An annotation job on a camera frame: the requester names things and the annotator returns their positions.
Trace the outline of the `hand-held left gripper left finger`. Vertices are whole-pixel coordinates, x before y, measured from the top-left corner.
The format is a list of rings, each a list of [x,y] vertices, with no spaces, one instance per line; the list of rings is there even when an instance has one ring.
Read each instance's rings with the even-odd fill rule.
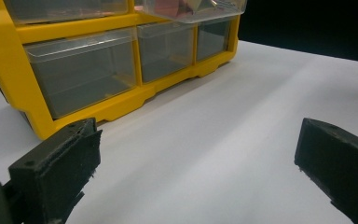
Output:
[[[101,135],[94,119],[78,120],[9,166],[11,184],[27,206],[24,224],[66,222],[101,163]]]

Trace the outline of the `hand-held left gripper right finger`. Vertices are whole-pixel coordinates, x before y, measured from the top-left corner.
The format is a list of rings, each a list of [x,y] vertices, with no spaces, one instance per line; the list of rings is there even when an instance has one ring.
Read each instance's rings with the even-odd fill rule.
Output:
[[[295,165],[358,224],[358,136],[316,119],[304,119]]]

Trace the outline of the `single clear plastic drawer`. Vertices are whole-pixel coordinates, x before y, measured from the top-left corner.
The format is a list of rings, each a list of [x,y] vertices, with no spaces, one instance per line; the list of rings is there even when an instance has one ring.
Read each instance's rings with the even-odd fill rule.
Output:
[[[208,9],[201,12],[195,11],[192,15],[183,17],[169,17],[159,15],[154,11],[155,0],[135,0],[134,9],[147,15],[183,23],[195,23],[200,21],[209,21],[221,18],[227,18],[242,14],[248,0],[214,0],[217,3],[216,9]]]

